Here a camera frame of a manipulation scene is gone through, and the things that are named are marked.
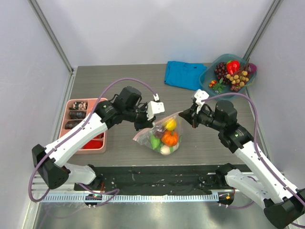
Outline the yellow toy mango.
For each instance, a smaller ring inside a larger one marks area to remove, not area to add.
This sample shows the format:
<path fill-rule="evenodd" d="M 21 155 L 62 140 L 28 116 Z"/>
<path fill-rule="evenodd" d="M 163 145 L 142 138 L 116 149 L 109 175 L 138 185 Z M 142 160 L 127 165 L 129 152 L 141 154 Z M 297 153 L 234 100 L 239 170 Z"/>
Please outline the yellow toy mango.
<path fill-rule="evenodd" d="M 177 127 L 177 122 L 174 118 L 171 118 L 165 121 L 163 126 L 166 130 L 173 131 Z"/>

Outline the dark purple toy onion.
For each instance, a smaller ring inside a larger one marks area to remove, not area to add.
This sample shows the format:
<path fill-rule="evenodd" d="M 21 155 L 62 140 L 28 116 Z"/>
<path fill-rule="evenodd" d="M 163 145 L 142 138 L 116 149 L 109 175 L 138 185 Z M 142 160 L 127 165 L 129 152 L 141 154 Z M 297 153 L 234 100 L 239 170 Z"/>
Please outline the dark purple toy onion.
<path fill-rule="evenodd" d="M 165 129 L 159 128 L 155 131 L 154 136 L 156 138 L 162 138 L 164 135 Z"/>

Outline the green toy cucumber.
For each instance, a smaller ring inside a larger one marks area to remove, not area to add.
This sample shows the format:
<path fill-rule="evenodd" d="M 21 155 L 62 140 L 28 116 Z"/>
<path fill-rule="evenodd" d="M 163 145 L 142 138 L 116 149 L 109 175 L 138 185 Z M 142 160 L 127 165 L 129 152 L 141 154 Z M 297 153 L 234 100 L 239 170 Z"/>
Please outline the green toy cucumber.
<path fill-rule="evenodd" d="M 160 146 L 160 139 L 154 135 L 150 136 L 150 143 L 153 150 L 156 150 Z"/>

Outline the clear pink-dotted zip bag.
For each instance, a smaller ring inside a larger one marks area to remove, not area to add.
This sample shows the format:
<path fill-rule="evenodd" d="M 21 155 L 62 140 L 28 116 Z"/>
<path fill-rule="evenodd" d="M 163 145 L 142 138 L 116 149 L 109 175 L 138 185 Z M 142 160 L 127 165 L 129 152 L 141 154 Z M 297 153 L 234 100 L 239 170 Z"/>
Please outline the clear pink-dotted zip bag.
<path fill-rule="evenodd" d="M 179 112 L 173 113 L 135 135 L 133 141 L 163 156 L 175 152 L 182 141 L 183 128 Z"/>

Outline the beige toy potato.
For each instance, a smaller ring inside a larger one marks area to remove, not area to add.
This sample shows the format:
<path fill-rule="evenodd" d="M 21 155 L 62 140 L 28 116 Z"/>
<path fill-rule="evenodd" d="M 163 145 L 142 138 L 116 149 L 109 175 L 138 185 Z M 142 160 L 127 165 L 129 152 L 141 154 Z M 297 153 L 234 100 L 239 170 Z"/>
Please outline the beige toy potato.
<path fill-rule="evenodd" d="M 167 156 L 167 155 L 170 155 L 171 154 L 171 148 L 168 147 L 167 145 L 163 145 L 161 148 L 160 148 L 160 153 L 164 156 Z"/>

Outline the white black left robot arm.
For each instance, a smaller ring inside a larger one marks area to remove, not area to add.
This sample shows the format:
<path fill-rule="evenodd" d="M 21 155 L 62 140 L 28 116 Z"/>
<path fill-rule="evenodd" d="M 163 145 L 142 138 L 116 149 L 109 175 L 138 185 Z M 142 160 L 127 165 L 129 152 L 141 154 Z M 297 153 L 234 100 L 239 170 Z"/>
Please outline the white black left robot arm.
<path fill-rule="evenodd" d="M 36 145 L 32 149 L 34 166 L 48 188 L 72 182 L 97 190 L 102 176 L 94 166 L 72 165 L 68 160 L 93 138 L 122 121 L 133 123 L 136 130 L 152 128 L 156 116 L 165 111 L 164 104 L 158 95 L 148 103 L 142 104 L 141 99 L 140 91 L 124 87 L 112 100 L 98 102 L 85 119 L 58 140 L 46 146 Z"/>

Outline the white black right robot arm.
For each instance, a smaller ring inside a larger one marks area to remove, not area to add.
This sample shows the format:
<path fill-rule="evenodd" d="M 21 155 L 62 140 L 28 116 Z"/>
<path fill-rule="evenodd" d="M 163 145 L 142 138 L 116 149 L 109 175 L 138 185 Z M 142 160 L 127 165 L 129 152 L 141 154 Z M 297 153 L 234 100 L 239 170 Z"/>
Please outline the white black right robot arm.
<path fill-rule="evenodd" d="M 259 205 L 278 229 L 284 229 L 305 213 L 305 191 L 291 183 L 265 156 L 253 136 L 237 122 L 237 110 L 227 100 L 212 110 L 207 104 L 193 104 L 179 113 L 193 128 L 204 125 L 219 132 L 222 145 L 241 159 L 258 178 L 255 182 L 227 163 L 216 171 L 220 188 L 234 187 Z"/>

